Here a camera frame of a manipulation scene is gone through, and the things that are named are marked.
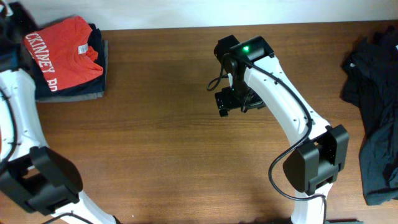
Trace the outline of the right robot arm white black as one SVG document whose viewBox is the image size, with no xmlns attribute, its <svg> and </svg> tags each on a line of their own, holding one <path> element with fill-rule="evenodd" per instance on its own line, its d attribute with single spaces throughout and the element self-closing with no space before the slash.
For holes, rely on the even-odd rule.
<svg viewBox="0 0 398 224">
<path fill-rule="evenodd" d="M 221 71 L 207 90 L 229 81 L 215 93 L 220 116 L 266 107 L 289 141 L 268 170 L 273 188 L 295 202 L 288 223 L 326 223 L 328 193 L 345 167 L 347 130 L 331 126 L 305 101 L 263 37 L 239 42 L 229 35 L 218 41 L 214 55 Z"/>
</svg>

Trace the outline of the grey garment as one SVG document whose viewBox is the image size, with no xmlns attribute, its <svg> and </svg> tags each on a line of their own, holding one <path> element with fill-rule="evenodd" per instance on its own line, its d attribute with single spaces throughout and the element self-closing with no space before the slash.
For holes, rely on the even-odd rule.
<svg viewBox="0 0 398 224">
<path fill-rule="evenodd" d="M 76 101 L 95 100 L 102 98 L 106 88 L 106 74 L 108 71 L 108 41 L 103 40 L 105 67 L 102 76 L 71 89 L 65 96 L 60 93 L 53 96 L 37 96 L 39 103 L 68 103 Z"/>
</svg>

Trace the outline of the orange red printed t-shirt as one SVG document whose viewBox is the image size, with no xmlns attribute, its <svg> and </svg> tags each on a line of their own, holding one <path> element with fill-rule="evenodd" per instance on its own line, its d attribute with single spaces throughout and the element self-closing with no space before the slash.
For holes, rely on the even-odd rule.
<svg viewBox="0 0 398 224">
<path fill-rule="evenodd" d="M 86 56 L 91 31 L 82 17 L 75 16 L 24 37 L 50 91 L 77 86 L 102 74 L 103 69 Z"/>
</svg>

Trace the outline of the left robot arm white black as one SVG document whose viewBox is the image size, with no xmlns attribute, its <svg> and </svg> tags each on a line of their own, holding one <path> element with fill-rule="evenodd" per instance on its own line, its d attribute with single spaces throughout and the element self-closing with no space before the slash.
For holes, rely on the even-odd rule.
<svg viewBox="0 0 398 224">
<path fill-rule="evenodd" d="M 117 222 L 87 196 L 76 166 L 49 147 L 36 107 L 96 96 L 105 76 L 101 34 L 82 17 L 39 29 L 19 2 L 1 2 L 1 192 L 26 212 Z"/>
</svg>

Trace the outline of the navy blue garment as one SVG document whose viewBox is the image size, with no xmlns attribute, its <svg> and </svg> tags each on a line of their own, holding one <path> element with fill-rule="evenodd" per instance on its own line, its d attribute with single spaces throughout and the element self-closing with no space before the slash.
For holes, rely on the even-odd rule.
<svg viewBox="0 0 398 224">
<path fill-rule="evenodd" d="M 94 24 L 89 24 L 89 26 L 92 29 L 92 31 L 88 38 L 88 48 L 89 49 L 86 52 L 86 56 L 88 56 L 90 58 L 90 62 L 93 62 L 95 65 L 99 65 L 104 70 L 105 59 L 104 59 L 103 37 L 102 37 L 101 31 Z M 88 83 L 91 81 L 90 80 L 85 83 L 79 84 L 77 86 L 73 86 L 73 87 L 66 88 L 66 89 L 59 90 L 59 91 L 50 91 L 50 88 L 47 85 L 47 82 L 45 81 L 42 71 L 40 70 L 39 66 L 35 62 L 32 62 L 31 75 L 32 75 L 32 78 L 34 79 L 35 86 L 36 86 L 35 98 L 37 96 L 39 96 L 39 97 L 53 96 L 58 93 L 65 96 L 65 93 L 68 93 L 71 89 L 76 88 L 80 85 L 84 85 L 85 83 Z"/>
</svg>

